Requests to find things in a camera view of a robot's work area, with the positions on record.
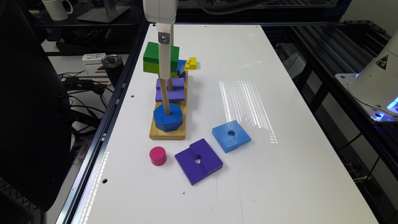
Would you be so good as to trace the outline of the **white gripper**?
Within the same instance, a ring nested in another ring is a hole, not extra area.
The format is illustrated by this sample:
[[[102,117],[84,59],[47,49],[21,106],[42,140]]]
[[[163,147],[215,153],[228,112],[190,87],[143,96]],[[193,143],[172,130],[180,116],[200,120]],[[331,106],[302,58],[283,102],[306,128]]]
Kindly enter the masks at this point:
[[[143,0],[144,15],[149,22],[156,23],[159,43],[159,75],[161,79],[171,76],[171,46],[173,23],[177,15],[177,0]]]

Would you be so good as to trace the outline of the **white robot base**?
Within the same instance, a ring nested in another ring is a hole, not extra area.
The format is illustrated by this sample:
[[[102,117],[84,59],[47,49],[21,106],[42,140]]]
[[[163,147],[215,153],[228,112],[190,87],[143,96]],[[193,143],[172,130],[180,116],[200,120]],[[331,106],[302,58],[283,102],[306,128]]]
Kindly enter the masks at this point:
[[[338,73],[338,83],[374,122],[397,121],[397,34],[359,73]]]

